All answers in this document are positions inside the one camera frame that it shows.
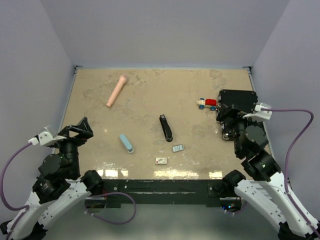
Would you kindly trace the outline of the black stapler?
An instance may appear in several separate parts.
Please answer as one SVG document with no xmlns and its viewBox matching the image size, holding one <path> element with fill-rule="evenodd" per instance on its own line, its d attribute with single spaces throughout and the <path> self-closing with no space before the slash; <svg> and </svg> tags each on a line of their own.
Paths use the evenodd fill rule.
<svg viewBox="0 0 320 240">
<path fill-rule="evenodd" d="M 160 125 L 163 130 L 164 138 L 167 142 L 171 142 L 173 140 L 173 134 L 172 130 L 168 124 L 168 121 L 166 119 L 166 116 L 164 114 L 161 114 L 159 116 Z"/>
</svg>

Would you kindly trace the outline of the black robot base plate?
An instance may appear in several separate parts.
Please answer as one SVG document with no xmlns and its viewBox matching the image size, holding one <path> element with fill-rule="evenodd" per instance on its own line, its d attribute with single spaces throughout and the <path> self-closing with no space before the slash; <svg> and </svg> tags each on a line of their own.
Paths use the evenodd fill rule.
<svg viewBox="0 0 320 240">
<path fill-rule="evenodd" d="M 221 179 L 105 179 L 104 188 L 86 199 L 87 206 L 119 208 L 122 204 L 205 205 L 237 211 L 244 200 Z"/>
</svg>

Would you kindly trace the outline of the grey staple box sleeve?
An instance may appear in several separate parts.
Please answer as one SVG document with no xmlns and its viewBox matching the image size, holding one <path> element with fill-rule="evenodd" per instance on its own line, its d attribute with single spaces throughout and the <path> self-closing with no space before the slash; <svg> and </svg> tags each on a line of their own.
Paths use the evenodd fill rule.
<svg viewBox="0 0 320 240">
<path fill-rule="evenodd" d="M 168 163 L 168 159 L 166 157 L 156 157 L 155 164 L 156 165 L 166 165 Z"/>
</svg>

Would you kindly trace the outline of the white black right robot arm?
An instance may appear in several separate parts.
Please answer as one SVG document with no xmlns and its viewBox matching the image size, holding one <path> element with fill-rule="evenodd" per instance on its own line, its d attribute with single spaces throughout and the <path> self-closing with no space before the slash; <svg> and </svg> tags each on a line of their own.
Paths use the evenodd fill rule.
<svg viewBox="0 0 320 240">
<path fill-rule="evenodd" d="M 234 153 L 242 160 L 245 172 L 259 184 L 262 194 L 242 173 L 234 170 L 223 180 L 223 192 L 230 197 L 237 195 L 254 207 L 278 232 L 280 240 L 317 240 L 320 222 L 304 207 L 289 186 L 288 171 L 281 170 L 265 147 L 269 141 L 259 122 L 269 120 L 276 109 L 255 103 L 249 113 L 237 105 L 223 104 L 217 121 L 224 122 L 233 131 Z"/>
</svg>

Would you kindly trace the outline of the light blue small stapler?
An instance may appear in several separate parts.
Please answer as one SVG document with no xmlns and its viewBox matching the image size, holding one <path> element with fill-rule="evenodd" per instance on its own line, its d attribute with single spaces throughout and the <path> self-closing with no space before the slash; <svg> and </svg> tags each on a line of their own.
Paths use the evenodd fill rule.
<svg viewBox="0 0 320 240">
<path fill-rule="evenodd" d="M 131 142 L 128 140 L 128 138 L 124 135 L 124 134 L 120 134 L 119 135 L 119 139 L 122 142 L 123 146 L 125 147 L 125 149 L 132 154 L 134 152 L 134 148 L 133 145 L 131 144 Z"/>
</svg>

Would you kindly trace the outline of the staple tray with staples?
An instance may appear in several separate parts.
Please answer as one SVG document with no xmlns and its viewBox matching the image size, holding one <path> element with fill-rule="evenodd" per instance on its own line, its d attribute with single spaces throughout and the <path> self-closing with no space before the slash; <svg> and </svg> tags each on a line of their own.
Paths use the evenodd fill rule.
<svg viewBox="0 0 320 240">
<path fill-rule="evenodd" d="M 172 152 L 177 153 L 184 151 L 184 146 L 182 144 L 172 146 Z"/>
</svg>

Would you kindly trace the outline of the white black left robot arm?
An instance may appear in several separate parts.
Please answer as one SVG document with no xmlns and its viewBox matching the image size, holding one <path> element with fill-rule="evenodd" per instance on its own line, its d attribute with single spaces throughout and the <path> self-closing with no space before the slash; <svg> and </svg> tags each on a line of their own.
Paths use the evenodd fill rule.
<svg viewBox="0 0 320 240">
<path fill-rule="evenodd" d="M 83 117 L 79 123 L 67 125 L 57 134 L 45 127 L 10 157 L 9 163 L 23 150 L 35 145 L 58 150 L 47 155 L 38 167 L 39 176 L 23 206 L 11 206 L 4 191 L 0 191 L 4 206 L 17 212 L 14 219 L 0 225 L 6 239 L 41 240 L 69 208 L 103 192 L 104 181 L 96 170 L 88 170 L 84 175 L 80 173 L 78 148 L 93 136 L 87 117 Z"/>
</svg>

